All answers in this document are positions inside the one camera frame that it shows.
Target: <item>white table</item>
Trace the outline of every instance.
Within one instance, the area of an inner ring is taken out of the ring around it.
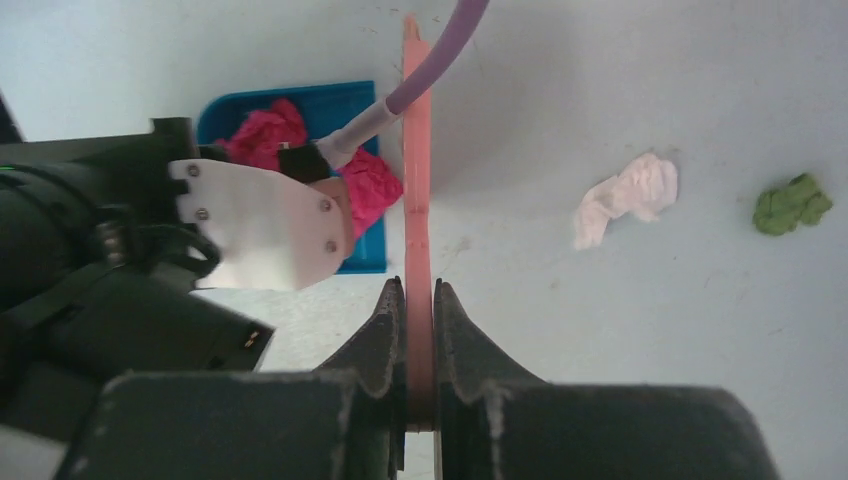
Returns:
[[[146,131],[234,91],[375,79],[383,94],[402,15],[435,40],[453,3],[0,0],[0,89],[30,140]],[[844,0],[493,0],[434,119],[433,272],[517,361],[558,382],[721,385],[785,478],[845,478]],[[398,166],[396,132],[381,141]],[[679,166],[678,204],[574,252],[582,195],[649,149]],[[804,171],[836,202],[823,224],[755,232],[757,194]],[[402,234],[395,208],[390,275]],[[279,328],[266,369],[308,369],[384,279],[208,296]],[[409,445],[402,478],[427,478],[429,440]]]

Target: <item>purple tube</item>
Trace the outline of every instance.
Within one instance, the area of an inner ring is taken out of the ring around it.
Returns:
[[[403,113],[445,73],[468,43],[488,5],[489,0],[459,0],[445,31],[421,66],[386,97],[390,112]]]

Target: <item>pink strip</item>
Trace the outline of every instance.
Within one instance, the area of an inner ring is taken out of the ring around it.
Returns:
[[[404,22],[403,75],[427,58],[412,16]],[[435,355],[430,277],[430,91],[403,117],[404,216],[406,219],[407,431],[433,430]]]

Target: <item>blue plastic bin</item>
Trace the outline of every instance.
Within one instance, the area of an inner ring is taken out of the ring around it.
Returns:
[[[274,100],[288,98],[306,122],[310,138],[321,138],[343,127],[374,103],[374,82],[340,83],[315,87],[282,88],[258,92],[231,93],[212,102],[197,123],[197,142],[211,144],[232,137],[247,115],[254,110],[267,110]],[[377,139],[372,138],[365,150],[378,155]],[[353,254],[344,261],[338,273],[385,273],[386,227],[381,218],[356,242]]]

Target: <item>white crumpled paper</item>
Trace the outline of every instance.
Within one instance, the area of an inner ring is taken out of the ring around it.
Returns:
[[[657,214],[676,200],[677,168],[668,160],[646,153],[630,162],[619,175],[586,193],[574,219],[574,248],[600,245],[607,223],[627,212],[643,222],[657,221]]]

